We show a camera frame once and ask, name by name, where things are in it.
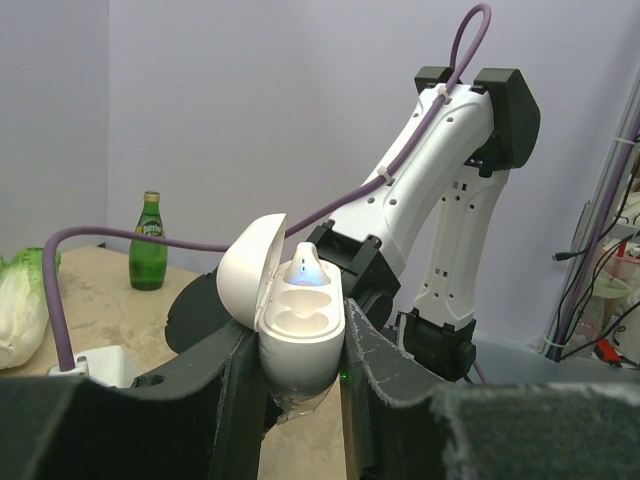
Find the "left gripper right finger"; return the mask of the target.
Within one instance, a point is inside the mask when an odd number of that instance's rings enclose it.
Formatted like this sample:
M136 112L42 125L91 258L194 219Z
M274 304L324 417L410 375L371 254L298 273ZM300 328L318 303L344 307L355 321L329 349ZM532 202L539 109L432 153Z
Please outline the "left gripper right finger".
M634 383L453 384L344 304L342 423L351 479L635 479Z

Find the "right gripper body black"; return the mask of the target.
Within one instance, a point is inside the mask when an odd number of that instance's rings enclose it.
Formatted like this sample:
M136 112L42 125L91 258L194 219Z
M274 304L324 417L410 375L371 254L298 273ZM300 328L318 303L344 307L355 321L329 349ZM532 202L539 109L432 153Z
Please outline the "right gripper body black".
M217 273L209 272L189 283L174 300L167 314L165 340L174 353L183 353L225 330L232 320L218 294Z

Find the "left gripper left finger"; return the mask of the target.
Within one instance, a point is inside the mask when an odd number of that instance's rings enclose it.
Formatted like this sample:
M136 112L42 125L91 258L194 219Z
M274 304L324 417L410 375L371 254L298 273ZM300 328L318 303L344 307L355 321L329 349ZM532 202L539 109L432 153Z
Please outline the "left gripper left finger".
M1 382L4 479L254 479L265 412L258 337L236 322L129 388Z

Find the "white oval case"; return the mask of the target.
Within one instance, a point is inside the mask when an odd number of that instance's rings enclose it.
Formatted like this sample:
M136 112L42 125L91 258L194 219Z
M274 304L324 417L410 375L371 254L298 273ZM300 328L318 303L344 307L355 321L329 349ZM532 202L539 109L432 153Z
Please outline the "white oval case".
M334 382L345 335L340 269L320 260L326 286L284 281L286 215L253 221L225 252L217 271L220 300L234 320L259 335L259 356L276 395L316 396Z

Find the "white clip earbud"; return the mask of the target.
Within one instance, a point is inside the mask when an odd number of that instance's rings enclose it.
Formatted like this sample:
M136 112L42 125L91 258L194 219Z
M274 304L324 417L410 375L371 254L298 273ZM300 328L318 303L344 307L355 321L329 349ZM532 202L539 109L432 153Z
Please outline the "white clip earbud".
M285 270L284 281L294 286L326 286L330 283L314 244L301 242Z

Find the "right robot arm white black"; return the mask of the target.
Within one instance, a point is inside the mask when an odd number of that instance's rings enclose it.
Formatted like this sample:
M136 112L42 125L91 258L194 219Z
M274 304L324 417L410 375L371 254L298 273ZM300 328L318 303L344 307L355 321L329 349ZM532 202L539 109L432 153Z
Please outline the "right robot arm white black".
M165 328L181 353L227 324L259 336L259 358L278 391L318 393L334 381L354 300L381 328L425 220L437 218L424 279L409 310L404 346L455 381L475 361L475 283L488 226L512 170L526 164L541 114L523 74L483 69L465 85L449 67L415 78L412 118L370 178L375 189L337 208L281 257L280 214L252 222L220 265L185 287Z

